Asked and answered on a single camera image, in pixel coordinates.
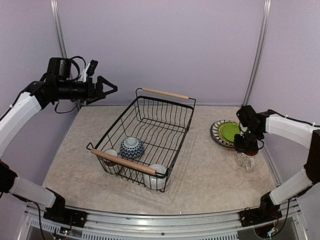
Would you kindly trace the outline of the white calligraphy cup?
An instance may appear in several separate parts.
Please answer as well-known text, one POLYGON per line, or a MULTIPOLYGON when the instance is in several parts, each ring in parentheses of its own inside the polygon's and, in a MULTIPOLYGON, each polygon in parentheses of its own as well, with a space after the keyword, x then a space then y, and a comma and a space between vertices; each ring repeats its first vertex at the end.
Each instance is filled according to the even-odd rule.
POLYGON ((251 173, 256 166, 256 155, 247 155, 243 152, 238 152, 235 156, 235 162, 238 166, 245 168, 247 173, 251 173))

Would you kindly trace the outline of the green plate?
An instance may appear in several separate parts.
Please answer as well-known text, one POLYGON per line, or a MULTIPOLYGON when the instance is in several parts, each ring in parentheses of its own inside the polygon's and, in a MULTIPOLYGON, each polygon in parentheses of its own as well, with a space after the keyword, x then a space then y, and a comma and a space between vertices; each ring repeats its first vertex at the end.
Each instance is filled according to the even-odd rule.
POLYGON ((238 123, 234 123, 234 122, 223 123, 219 127, 219 131, 225 140, 232 142, 232 143, 235 140, 235 135, 241 134, 240 125, 238 123))

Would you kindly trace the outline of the woven bamboo tray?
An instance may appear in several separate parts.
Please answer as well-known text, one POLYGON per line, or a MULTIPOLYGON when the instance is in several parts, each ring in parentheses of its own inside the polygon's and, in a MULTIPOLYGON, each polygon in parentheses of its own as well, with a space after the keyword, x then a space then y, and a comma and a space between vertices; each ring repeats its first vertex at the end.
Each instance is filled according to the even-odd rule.
POLYGON ((218 126, 218 128, 217 128, 217 133, 218 133, 218 136, 220 137, 220 139, 225 143, 225 144, 228 144, 229 146, 234 146, 234 142, 229 142, 229 141, 227 141, 226 139, 224 139, 223 138, 223 136, 221 135, 221 133, 220 133, 220 126, 222 125, 222 124, 224 124, 224 123, 221 123, 219 126, 218 126))

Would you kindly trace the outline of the blue white patterned bowl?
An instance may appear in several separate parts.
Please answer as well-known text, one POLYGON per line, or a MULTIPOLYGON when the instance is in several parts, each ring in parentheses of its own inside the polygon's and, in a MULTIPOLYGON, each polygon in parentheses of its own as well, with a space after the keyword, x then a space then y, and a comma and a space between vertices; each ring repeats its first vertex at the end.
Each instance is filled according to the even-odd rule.
POLYGON ((120 144, 119 154, 127 159, 140 158, 144 154, 144 145, 136 137, 127 137, 120 144))

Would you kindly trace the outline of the white ceramic bowl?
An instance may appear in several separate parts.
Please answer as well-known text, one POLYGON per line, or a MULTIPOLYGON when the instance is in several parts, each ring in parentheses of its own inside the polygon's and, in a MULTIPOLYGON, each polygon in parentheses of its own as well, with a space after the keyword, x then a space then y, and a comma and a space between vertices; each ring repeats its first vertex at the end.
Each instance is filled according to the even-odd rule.
POLYGON ((155 170, 156 175, 143 174, 144 185, 156 191, 164 191, 166 184, 168 183, 168 169, 161 164, 152 164, 149 166, 155 170))

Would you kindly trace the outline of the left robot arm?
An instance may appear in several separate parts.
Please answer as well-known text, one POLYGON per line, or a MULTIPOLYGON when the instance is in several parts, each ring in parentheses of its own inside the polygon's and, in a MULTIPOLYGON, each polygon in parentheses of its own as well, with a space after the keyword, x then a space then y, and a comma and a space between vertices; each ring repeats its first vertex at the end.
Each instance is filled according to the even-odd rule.
MULTIPOLYGON (((52 57, 47 71, 39 81, 31 82, 17 96, 14 103, 0 118, 0 153, 3 155, 19 131, 49 104, 61 100, 80 101, 86 105, 105 99, 118 91, 118 87, 102 76, 93 82, 98 61, 85 63, 81 70, 75 58, 52 57)), ((61 203, 57 193, 18 176, 4 162, 0 163, 0 191, 10 193, 27 202, 50 208, 50 214, 63 223, 70 211, 61 203)))

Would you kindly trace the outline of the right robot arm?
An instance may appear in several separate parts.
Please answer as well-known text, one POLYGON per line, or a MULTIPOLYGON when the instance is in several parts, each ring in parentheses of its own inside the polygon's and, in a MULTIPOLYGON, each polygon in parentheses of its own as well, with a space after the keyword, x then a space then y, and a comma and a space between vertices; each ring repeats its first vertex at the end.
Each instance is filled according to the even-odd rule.
POLYGON ((234 136, 234 148, 238 153, 254 154, 259 151, 258 142, 265 135, 276 140, 271 145, 275 157, 283 157, 281 162, 297 172, 280 186, 261 199, 262 206, 256 210, 256 218, 266 222, 275 212, 275 206, 308 191, 320 182, 320 127, 315 123, 297 120, 268 109, 257 113, 252 106, 241 107, 236 116, 243 133, 234 136))

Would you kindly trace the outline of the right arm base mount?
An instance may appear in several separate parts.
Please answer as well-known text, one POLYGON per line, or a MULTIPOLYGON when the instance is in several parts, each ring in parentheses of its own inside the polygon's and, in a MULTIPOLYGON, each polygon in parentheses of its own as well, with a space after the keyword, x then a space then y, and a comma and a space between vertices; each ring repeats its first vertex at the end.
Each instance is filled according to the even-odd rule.
POLYGON ((261 197, 259 207, 247 207, 240 211, 238 215, 242 227, 263 224, 280 219, 283 216, 280 210, 280 204, 274 204, 269 195, 261 197))

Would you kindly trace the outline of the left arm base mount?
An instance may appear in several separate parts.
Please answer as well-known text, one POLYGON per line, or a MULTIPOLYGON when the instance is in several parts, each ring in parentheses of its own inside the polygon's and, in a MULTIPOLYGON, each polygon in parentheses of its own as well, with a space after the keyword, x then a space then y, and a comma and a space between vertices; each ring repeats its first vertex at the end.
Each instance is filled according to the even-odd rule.
POLYGON ((46 207, 43 214, 46 220, 78 228, 84 228, 87 216, 85 211, 67 208, 64 201, 56 201, 52 207, 46 207))

